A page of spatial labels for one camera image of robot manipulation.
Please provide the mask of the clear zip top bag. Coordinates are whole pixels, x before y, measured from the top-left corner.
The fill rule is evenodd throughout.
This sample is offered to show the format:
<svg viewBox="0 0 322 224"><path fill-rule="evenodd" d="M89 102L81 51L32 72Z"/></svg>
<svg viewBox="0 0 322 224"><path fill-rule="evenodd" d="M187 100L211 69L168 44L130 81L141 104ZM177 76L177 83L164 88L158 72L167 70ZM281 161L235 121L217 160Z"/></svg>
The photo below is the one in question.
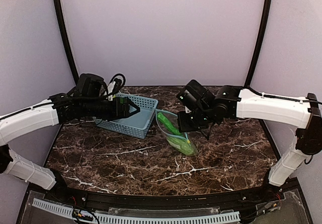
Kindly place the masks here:
<svg viewBox="0 0 322 224"><path fill-rule="evenodd" d="M197 154L197 149L190 141L188 134L179 132L178 117L175 113L156 109L155 118L159 129L170 146L186 156Z"/></svg>

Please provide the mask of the long green toy cucumber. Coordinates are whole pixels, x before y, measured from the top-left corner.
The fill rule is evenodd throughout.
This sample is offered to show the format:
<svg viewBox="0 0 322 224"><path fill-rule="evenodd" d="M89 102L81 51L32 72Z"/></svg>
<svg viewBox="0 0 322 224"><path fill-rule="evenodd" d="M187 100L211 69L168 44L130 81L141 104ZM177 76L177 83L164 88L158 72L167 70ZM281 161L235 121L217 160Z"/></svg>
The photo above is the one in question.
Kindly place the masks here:
<svg viewBox="0 0 322 224"><path fill-rule="evenodd" d="M167 119L165 115L163 115L161 112L157 113L157 119L159 122L161 122L164 127L173 135L182 135L179 130Z"/></svg>

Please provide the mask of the short green toy gourd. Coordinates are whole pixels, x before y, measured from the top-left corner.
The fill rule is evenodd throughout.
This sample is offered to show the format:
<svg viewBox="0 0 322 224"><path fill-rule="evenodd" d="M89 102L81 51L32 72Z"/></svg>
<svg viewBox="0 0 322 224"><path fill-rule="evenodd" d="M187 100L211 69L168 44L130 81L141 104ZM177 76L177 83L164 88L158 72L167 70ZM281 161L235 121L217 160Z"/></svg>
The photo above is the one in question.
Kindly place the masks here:
<svg viewBox="0 0 322 224"><path fill-rule="evenodd" d="M187 139L168 136L167 141L172 147L186 156L195 156L197 154L196 147L192 142L188 144Z"/></svg>

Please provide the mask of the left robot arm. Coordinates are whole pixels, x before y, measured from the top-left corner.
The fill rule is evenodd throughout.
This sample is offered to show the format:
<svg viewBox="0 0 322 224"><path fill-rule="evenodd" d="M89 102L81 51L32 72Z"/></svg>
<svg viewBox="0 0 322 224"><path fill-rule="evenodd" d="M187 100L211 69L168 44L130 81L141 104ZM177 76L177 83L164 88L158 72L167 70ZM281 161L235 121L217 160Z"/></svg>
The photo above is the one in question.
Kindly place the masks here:
<svg viewBox="0 0 322 224"><path fill-rule="evenodd" d="M117 97L125 76L118 73L110 82L92 73L83 73L68 93L59 93L31 107L1 117L1 173L12 175L45 190L65 188L56 171L41 167L20 156L9 142L35 130L61 125L74 119L94 117L100 120L129 118L140 112L128 97Z"/></svg>

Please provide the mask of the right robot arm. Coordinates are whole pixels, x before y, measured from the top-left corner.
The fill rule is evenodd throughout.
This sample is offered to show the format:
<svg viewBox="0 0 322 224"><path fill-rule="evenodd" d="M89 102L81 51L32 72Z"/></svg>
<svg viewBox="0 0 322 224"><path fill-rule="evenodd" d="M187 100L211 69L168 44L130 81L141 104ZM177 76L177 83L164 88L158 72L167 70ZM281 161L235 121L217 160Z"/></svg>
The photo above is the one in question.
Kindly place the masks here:
<svg viewBox="0 0 322 224"><path fill-rule="evenodd" d="M315 94L292 98L238 86L223 86L213 94L191 80L177 98L186 108L178 113L180 132L220 125L225 118L262 119L295 126L291 146L268 173L267 183L271 186L282 186L309 156L321 151L321 103Z"/></svg>

